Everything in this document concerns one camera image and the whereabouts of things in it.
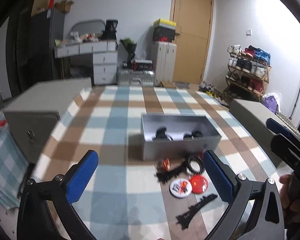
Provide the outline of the person's right hand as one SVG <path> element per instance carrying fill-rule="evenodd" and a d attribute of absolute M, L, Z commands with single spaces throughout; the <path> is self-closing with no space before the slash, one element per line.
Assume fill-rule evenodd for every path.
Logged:
<path fill-rule="evenodd" d="M 283 210 L 285 229 L 289 229 L 293 224 L 300 224 L 300 199 L 293 200 L 293 179 L 294 174 L 285 174 L 280 177 L 279 182 L 283 185 L 279 195 Z"/>

